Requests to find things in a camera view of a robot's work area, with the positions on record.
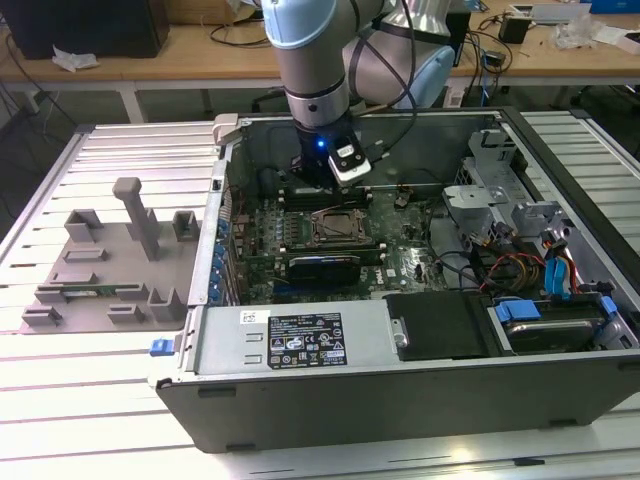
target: computer case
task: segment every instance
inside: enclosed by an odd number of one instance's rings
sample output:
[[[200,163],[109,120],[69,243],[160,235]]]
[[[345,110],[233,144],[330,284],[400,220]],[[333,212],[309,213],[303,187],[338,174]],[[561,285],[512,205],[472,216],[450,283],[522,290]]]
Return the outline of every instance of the computer case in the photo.
[[[28,59],[52,46],[98,57],[155,57],[169,35],[164,0],[0,0],[16,45]]]

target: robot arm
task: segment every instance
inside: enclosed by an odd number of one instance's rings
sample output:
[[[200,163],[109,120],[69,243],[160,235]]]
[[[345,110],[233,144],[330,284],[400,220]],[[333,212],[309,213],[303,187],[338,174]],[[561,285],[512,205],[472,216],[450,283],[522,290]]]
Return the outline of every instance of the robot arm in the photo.
[[[406,2],[416,40],[412,94],[419,105],[430,106],[453,65],[444,23],[449,0]],[[320,180],[332,177],[329,168],[341,186],[371,170],[353,131],[350,96],[387,104],[404,88],[367,42],[405,84],[412,70],[407,8],[396,0],[385,15],[389,6],[388,0],[262,0],[267,36],[302,146],[292,171],[309,183],[327,186]],[[374,19],[379,21],[369,28]]]

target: white paper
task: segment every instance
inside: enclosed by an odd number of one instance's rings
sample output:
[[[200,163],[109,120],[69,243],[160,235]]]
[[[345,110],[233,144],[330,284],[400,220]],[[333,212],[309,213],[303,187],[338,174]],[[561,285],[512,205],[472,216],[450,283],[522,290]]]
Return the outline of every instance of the white paper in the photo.
[[[76,70],[81,68],[93,68],[100,65],[93,53],[76,55],[75,53],[64,52],[56,48],[55,45],[53,46],[53,52],[55,55],[51,58],[51,61],[69,72],[75,73]]]
[[[268,323],[271,310],[242,310],[240,312],[240,323],[255,324],[255,323]]]
[[[594,40],[600,43],[608,43],[609,45],[617,45],[618,41],[624,37],[631,30],[625,30],[624,28],[608,27],[604,26],[593,37]]]

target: cpu socket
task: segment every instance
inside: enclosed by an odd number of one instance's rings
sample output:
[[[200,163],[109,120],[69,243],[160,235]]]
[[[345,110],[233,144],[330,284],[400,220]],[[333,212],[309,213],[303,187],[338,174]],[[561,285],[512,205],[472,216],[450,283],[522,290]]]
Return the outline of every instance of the cpu socket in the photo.
[[[331,210],[311,216],[313,247],[335,248],[339,246],[371,245],[362,210]]]

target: floor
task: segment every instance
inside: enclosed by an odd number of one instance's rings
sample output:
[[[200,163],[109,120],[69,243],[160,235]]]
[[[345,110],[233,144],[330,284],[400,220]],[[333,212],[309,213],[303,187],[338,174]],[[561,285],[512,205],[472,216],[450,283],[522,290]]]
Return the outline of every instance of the floor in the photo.
[[[569,99],[577,91],[576,88],[570,89],[563,104],[555,107],[574,108]],[[262,90],[214,90],[210,95],[217,114],[250,112],[251,101],[264,93]],[[556,93],[554,88],[511,88],[507,93],[498,94],[493,104],[513,105],[520,111],[550,110]],[[199,91],[143,92],[142,102],[151,122],[196,121],[213,116],[203,111]],[[63,92],[58,103],[80,124],[127,123],[126,112],[116,93]],[[468,106],[479,103],[479,93],[470,95],[467,100]],[[639,105],[640,102],[634,102],[619,91],[595,87],[582,97],[581,108],[627,150],[638,155]],[[263,104],[263,111],[286,109],[284,99]],[[21,115],[0,131],[0,164],[5,172],[0,175],[0,238],[11,228],[74,130],[57,110],[51,109],[46,98],[40,104],[38,115],[25,117]],[[45,123],[47,136],[42,135]]]

